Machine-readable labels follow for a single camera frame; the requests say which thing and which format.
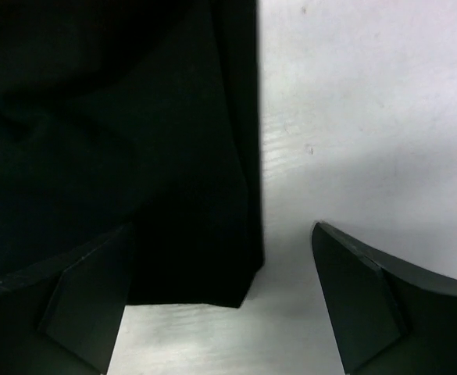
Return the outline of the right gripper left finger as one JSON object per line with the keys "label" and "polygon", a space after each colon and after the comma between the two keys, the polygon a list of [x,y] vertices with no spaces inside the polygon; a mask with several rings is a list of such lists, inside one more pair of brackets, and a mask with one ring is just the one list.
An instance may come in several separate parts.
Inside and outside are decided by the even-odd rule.
{"label": "right gripper left finger", "polygon": [[132,278],[134,227],[0,277],[0,375],[106,374]]}

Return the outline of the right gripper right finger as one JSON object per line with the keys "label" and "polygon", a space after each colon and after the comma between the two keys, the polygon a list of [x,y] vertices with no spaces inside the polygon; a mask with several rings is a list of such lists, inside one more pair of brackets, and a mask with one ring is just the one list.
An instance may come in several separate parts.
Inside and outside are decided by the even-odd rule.
{"label": "right gripper right finger", "polygon": [[327,223],[312,254],[346,374],[457,375],[456,279]]}

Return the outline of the black t-shirt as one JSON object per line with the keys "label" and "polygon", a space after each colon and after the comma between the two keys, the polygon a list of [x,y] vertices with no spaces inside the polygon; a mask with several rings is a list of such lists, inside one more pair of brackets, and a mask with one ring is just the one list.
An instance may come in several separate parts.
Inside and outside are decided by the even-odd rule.
{"label": "black t-shirt", "polygon": [[0,1],[0,276],[130,222],[131,305],[241,306],[257,55],[253,1]]}

